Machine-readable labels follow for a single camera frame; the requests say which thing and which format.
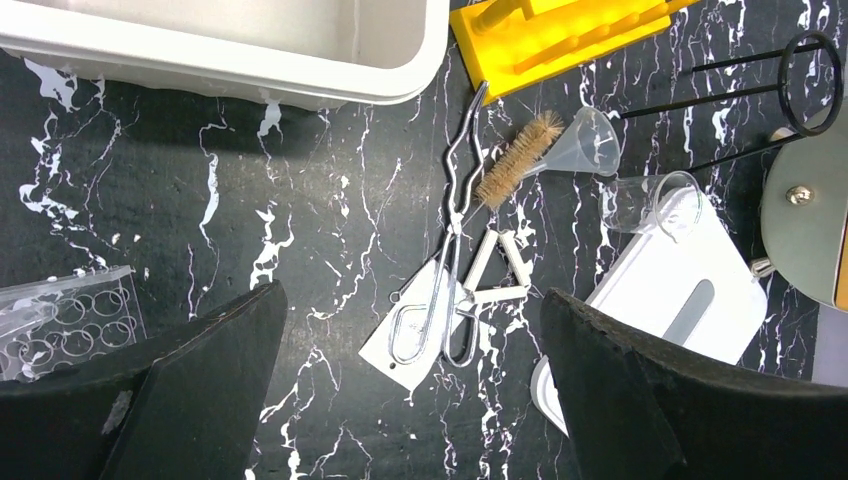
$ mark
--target clear glass cup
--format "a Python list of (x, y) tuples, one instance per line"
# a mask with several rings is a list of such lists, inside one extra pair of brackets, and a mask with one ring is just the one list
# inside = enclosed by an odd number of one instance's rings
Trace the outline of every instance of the clear glass cup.
[(624, 233), (662, 232), (679, 242), (698, 224), (703, 202), (688, 172), (621, 178), (601, 189), (601, 223)]

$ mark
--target yellow plastic holder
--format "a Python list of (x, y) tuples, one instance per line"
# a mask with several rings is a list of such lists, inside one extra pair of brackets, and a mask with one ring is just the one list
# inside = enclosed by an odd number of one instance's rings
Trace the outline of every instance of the yellow plastic holder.
[[(669, 15), (697, 1), (489, 0), (454, 10), (450, 24), (474, 88), (489, 82), (488, 105), (660, 33)], [(477, 19), (490, 6), (500, 21), (481, 31)]]

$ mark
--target white plastic box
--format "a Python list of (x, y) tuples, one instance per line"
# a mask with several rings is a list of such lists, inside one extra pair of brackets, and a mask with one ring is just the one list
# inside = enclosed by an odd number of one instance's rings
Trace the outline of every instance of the white plastic box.
[(0, 47), (83, 78), (317, 110), (423, 90), (448, 0), (0, 0)]

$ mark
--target black table surface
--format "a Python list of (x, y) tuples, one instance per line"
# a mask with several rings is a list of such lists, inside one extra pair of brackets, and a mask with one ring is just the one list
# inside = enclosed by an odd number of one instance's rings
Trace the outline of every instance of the black table surface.
[[(704, 0), (655, 38), (493, 103), (483, 146), (502, 151), (547, 109), (570, 121), (582, 105), (623, 112), (756, 86), (775, 78), (773, 62), (686, 70), (783, 48), (807, 28), (844, 50), (845, 13), (837, 0)], [(826, 60), (805, 55), (794, 87), (809, 116), (830, 78)], [(78, 79), (0, 53), (0, 286), (131, 265), (152, 336), (280, 279), (288, 324), (247, 478), (573, 478), (568, 439), (529, 384), (541, 296), (559, 287), (585, 299), (630, 239), (600, 227), (609, 179), (543, 173), (466, 228), (466, 260), (488, 224), (517, 230), (534, 265), (528, 300), (485, 312), (494, 331), (471, 367), (437, 363), (410, 395), (357, 355), (389, 293), (437, 248), (441, 158), (471, 95), (453, 37), (415, 99), (319, 112)], [(735, 153), (784, 123), (773, 94), (616, 121), (619, 175)], [(773, 159), (697, 177), (746, 260), (764, 254), (758, 208)], [(497, 267), (483, 284), (508, 281)], [(817, 305), (777, 274), (763, 288), (768, 315), (740, 365), (809, 379)]]

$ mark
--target metal knob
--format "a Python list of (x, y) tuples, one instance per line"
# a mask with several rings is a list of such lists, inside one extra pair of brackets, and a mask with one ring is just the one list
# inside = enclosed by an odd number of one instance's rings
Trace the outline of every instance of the metal knob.
[(800, 207), (809, 205), (815, 197), (813, 191), (803, 185), (792, 187), (786, 192), (786, 199), (789, 200), (789, 203)]

